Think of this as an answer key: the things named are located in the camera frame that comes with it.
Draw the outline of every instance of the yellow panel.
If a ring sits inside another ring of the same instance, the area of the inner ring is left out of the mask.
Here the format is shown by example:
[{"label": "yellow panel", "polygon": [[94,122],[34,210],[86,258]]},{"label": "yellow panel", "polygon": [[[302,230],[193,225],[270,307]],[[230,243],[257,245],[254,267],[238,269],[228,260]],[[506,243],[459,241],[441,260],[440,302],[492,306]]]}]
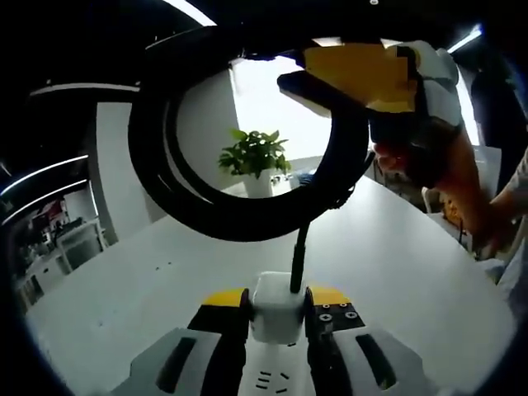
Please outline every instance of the yellow panel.
[{"label": "yellow panel", "polygon": [[231,289],[226,291],[220,291],[207,297],[207,300],[202,305],[216,305],[219,307],[238,307],[240,306],[240,299],[244,288]]},{"label": "yellow panel", "polygon": [[378,111],[414,111],[417,84],[395,47],[347,44],[305,50],[306,71]]},{"label": "yellow panel", "polygon": [[349,304],[351,301],[339,290],[331,287],[309,286],[312,290],[313,305]]}]

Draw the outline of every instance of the black slot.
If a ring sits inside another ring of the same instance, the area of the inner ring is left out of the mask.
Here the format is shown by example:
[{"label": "black slot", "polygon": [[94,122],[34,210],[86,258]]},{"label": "black slot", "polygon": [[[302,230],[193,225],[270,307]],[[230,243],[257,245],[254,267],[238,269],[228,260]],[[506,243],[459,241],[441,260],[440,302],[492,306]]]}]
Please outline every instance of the black slot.
[{"label": "black slot", "polygon": [[195,344],[195,338],[184,337],[180,340],[159,372],[156,385],[160,390],[168,394],[176,392],[176,384],[182,374],[183,366]]},{"label": "black slot", "polygon": [[357,336],[356,340],[369,362],[379,388],[385,390],[396,384],[393,368],[374,338],[365,334]]}]

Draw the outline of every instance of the potted plant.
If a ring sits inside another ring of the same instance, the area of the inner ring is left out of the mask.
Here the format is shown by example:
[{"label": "potted plant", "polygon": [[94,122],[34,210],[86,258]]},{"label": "potted plant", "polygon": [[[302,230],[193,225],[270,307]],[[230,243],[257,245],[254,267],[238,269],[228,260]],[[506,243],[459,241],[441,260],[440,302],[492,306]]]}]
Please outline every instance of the potted plant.
[{"label": "potted plant", "polygon": [[231,130],[231,135],[237,143],[222,148],[220,168],[243,177],[248,198],[271,196],[271,170],[278,169],[286,173],[291,169],[282,147],[287,140],[279,140],[278,130],[272,134],[255,130],[247,134],[242,130]]}]

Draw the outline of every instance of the white pot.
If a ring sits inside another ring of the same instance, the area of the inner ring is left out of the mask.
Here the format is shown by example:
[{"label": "white pot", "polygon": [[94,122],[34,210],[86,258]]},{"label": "white pot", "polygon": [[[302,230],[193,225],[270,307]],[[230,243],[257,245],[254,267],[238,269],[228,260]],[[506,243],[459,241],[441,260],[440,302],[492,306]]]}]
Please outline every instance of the white pot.
[{"label": "white pot", "polygon": [[246,187],[247,198],[269,198],[273,196],[271,190],[271,169],[262,171],[258,179],[255,175],[243,175],[242,180]]}]

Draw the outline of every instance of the green plant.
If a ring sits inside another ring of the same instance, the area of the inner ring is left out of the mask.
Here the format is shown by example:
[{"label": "green plant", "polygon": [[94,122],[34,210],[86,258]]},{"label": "green plant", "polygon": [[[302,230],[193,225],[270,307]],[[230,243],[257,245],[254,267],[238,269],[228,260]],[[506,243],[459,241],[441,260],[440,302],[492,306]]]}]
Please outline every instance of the green plant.
[{"label": "green plant", "polygon": [[279,131],[272,134],[231,130],[237,140],[232,147],[222,148],[219,166],[232,175],[255,175],[258,179],[265,169],[279,169],[283,173],[291,169],[284,156],[282,144],[288,140],[278,140]]}]

